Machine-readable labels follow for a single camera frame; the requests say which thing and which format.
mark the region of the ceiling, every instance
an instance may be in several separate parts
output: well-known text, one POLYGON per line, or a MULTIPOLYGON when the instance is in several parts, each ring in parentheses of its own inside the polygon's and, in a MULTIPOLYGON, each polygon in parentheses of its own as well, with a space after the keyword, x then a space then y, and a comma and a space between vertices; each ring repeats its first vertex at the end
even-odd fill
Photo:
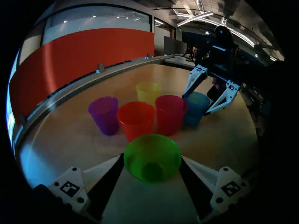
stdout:
MULTIPOLYGON (((209 21, 221 24, 221 20, 226 20, 226 26, 244 35, 254 43, 256 53, 272 56, 279 60, 284 60, 280 47, 275 40, 271 30, 262 20, 262 18, 247 4, 246 0, 135 0, 149 7, 174 8, 172 19, 180 23, 188 17, 195 16, 204 12, 212 11, 212 16, 206 17, 209 21), (176 13, 182 13, 185 16, 177 16, 176 13)), ((201 30, 208 29, 213 33, 215 24, 209 24, 206 21, 195 20, 182 27, 196 27, 201 30)))

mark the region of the wall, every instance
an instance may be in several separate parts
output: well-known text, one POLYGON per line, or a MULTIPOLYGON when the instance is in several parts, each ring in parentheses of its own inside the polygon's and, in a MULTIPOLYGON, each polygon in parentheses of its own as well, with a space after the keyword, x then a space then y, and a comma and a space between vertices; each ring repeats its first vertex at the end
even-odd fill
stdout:
POLYGON ((19 64, 21 64, 30 54, 40 48, 44 24, 45 22, 38 24, 26 37, 21 48, 19 64))
POLYGON ((170 37, 170 31, 155 27, 155 56, 164 55, 164 36, 170 37))
POLYGON ((154 34, 134 29, 90 29, 55 39, 32 53, 10 81, 16 122, 49 94, 97 69, 154 54, 154 34))
POLYGON ((176 29, 176 39, 182 41, 182 31, 180 31, 179 27, 176 29))
POLYGON ((99 28, 127 28, 150 32, 150 17, 132 10, 107 6, 70 9, 47 20, 43 44, 70 33, 99 28))

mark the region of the glass window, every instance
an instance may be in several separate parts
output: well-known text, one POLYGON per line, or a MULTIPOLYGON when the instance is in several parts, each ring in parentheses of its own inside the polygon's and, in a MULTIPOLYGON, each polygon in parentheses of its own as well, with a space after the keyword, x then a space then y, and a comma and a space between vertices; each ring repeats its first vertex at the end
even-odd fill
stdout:
POLYGON ((63 11, 47 20, 43 44, 88 29, 127 28, 151 31, 148 15, 108 6, 87 6, 63 11))

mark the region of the round table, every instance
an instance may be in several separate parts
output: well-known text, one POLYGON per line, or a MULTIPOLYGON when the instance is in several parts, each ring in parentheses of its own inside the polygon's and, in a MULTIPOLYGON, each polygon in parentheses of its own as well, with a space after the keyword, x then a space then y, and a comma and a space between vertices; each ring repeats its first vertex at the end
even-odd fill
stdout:
MULTIPOLYGON (((19 150, 29 184, 47 186, 71 166, 85 170, 124 152, 128 141, 123 130, 115 136, 102 134, 88 113, 91 102, 103 96, 116 97, 119 106, 137 101, 135 87, 146 81, 160 83, 162 94, 182 96, 188 76, 184 69, 148 64, 104 80, 57 107, 19 150)), ((211 86, 208 78, 195 91, 206 94, 211 86)), ((229 166, 241 175, 258 161, 254 123, 239 93, 232 105, 203 117, 196 128, 182 127, 170 138, 184 156, 215 170, 229 166)))

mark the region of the ceiling light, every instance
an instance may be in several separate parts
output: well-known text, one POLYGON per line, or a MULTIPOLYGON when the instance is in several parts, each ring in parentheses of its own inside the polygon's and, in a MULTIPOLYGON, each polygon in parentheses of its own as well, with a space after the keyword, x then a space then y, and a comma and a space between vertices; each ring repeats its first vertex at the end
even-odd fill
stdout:
POLYGON ((159 21, 159 20, 157 20, 157 19, 155 19, 155 21, 156 21, 157 23, 163 24, 161 21, 159 21))
POLYGON ((276 61, 277 61, 277 59, 276 59, 276 58, 274 58, 274 57, 272 57, 272 56, 270 56, 270 59, 271 59, 272 61, 274 61, 274 62, 276 62, 276 61))
MULTIPOLYGON (((183 16, 183 17, 188 17, 188 18, 192 18, 193 16, 192 15, 189 15, 189 14, 184 14, 184 13, 178 13, 178 16, 183 16)), ((209 19, 206 19, 206 18, 197 18, 197 20, 200 20, 202 22, 207 22, 207 23, 210 23, 210 24, 213 24, 215 26, 222 26, 222 24, 220 23, 217 23, 217 22, 214 22, 212 20, 209 20, 209 19)), ((242 40, 244 40, 247 44, 249 44, 250 46, 254 47, 255 44, 254 42, 252 42, 248 37, 246 37, 245 35, 233 30, 232 28, 229 28, 227 27, 232 34, 236 35, 237 37, 241 38, 242 40)))
POLYGON ((177 12, 175 9, 172 9, 172 11, 173 11, 176 15, 178 15, 178 12, 177 12))
POLYGON ((184 14, 184 13, 179 13, 179 12, 178 12, 178 16, 188 17, 188 18, 192 18, 192 17, 193 17, 193 15, 184 14))
POLYGON ((189 19, 184 20, 183 22, 180 22, 177 26, 179 27, 179 26, 184 25, 186 23, 189 23, 189 22, 191 22, 193 20, 196 20, 196 19, 199 19, 199 18, 203 18, 203 17, 207 17, 207 16, 211 16, 213 14, 214 13, 212 11, 209 11, 209 12, 205 12, 203 14, 199 14, 199 15, 193 16, 193 17, 191 17, 189 19))
MULTIPOLYGON (((206 18, 200 18, 200 19, 198 19, 198 20, 203 21, 203 22, 207 22, 207 23, 210 23, 210 24, 213 24, 213 25, 215 25, 215 26, 222 26, 220 23, 214 22, 214 21, 209 20, 209 19, 206 19, 206 18)), ((234 34, 234 35, 236 35, 237 37, 241 38, 242 40, 244 40, 244 41, 245 41, 247 44, 249 44, 250 46, 252 46, 252 47, 255 46, 254 42, 252 42, 247 36, 245 36, 245 35, 243 35, 243 34, 237 32, 237 31, 235 31, 235 30, 232 29, 232 28, 229 28, 229 27, 227 27, 227 28, 231 31, 232 34, 234 34)))

